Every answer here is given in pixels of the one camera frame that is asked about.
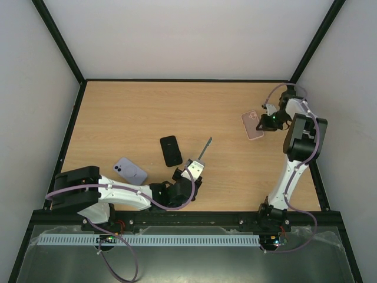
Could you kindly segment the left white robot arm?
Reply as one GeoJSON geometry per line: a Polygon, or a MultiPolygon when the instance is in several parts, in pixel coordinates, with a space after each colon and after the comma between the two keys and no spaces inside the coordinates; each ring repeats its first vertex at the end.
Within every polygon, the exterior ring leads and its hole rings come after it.
{"type": "Polygon", "coordinates": [[[204,166],[197,161],[176,169],[173,183],[131,185],[100,174],[97,166],[59,173],[54,190],[46,195],[53,210],[77,213],[94,224],[107,223],[111,206],[126,205],[137,210],[180,210],[194,201],[202,184],[204,166]]]}

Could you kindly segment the pink phone case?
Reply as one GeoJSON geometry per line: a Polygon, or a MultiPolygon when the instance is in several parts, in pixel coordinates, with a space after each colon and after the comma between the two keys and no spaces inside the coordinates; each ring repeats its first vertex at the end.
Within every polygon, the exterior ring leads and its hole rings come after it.
{"type": "Polygon", "coordinates": [[[254,110],[242,114],[241,119],[249,140],[256,140],[264,136],[264,132],[257,129],[259,118],[254,110]]]}

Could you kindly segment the dark green phone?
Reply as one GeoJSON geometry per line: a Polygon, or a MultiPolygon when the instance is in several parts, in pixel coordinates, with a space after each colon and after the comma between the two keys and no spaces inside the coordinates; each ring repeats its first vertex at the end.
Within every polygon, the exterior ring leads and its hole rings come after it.
{"type": "Polygon", "coordinates": [[[202,157],[203,157],[203,155],[205,154],[207,148],[209,147],[209,145],[211,145],[212,140],[213,140],[213,138],[212,138],[212,137],[209,137],[207,143],[205,144],[204,148],[202,149],[202,151],[201,151],[201,153],[200,153],[200,155],[199,155],[199,157],[198,157],[199,160],[202,159],[202,157]]]}

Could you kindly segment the black phone case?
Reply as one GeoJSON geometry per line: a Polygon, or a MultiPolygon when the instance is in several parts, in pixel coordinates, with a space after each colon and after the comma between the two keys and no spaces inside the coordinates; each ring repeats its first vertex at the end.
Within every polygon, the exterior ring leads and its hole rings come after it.
{"type": "Polygon", "coordinates": [[[174,167],[182,164],[183,159],[175,136],[162,137],[160,139],[160,145],[167,167],[174,167]]]}

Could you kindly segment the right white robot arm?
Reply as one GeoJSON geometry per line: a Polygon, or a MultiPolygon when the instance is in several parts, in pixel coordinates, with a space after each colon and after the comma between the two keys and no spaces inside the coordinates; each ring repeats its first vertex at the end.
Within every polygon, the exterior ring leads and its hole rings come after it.
{"type": "Polygon", "coordinates": [[[288,227],[290,198],[303,172],[319,157],[328,127],[328,121],[314,114],[307,100],[297,96],[293,89],[281,94],[278,106],[265,102],[266,113],[256,126],[257,131],[287,129],[283,143],[285,165],[275,188],[258,211],[257,225],[264,231],[288,227]]]}

